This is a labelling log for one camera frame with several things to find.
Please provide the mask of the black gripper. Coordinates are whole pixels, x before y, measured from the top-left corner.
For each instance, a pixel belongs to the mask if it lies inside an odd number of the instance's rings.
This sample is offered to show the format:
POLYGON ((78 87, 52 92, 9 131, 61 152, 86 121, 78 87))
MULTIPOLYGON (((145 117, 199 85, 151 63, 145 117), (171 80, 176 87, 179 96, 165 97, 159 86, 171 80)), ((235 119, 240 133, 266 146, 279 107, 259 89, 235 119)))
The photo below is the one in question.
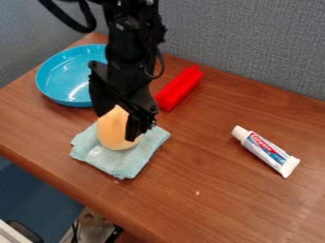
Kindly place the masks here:
POLYGON ((104 116, 116 105, 128 113, 125 141, 133 141, 156 123, 159 107, 148 91, 155 75, 155 64, 160 59, 160 50, 153 47, 139 58, 123 60, 112 49, 105 47, 108 62, 90 61, 88 67, 88 90, 93 112, 104 116))

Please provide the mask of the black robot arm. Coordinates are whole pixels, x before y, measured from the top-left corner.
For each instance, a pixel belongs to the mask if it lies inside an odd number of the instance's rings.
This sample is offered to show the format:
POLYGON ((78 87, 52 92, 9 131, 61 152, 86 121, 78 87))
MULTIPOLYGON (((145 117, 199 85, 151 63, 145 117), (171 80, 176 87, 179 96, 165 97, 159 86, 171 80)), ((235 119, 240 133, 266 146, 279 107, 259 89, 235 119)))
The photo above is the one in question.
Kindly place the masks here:
POLYGON ((163 75, 159 44, 165 27, 159 14, 159 0, 102 0, 109 41, 106 62, 88 63, 88 92, 97 116, 116 106, 127 112, 124 139, 132 141, 156 125, 157 103, 148 87, 163 75))

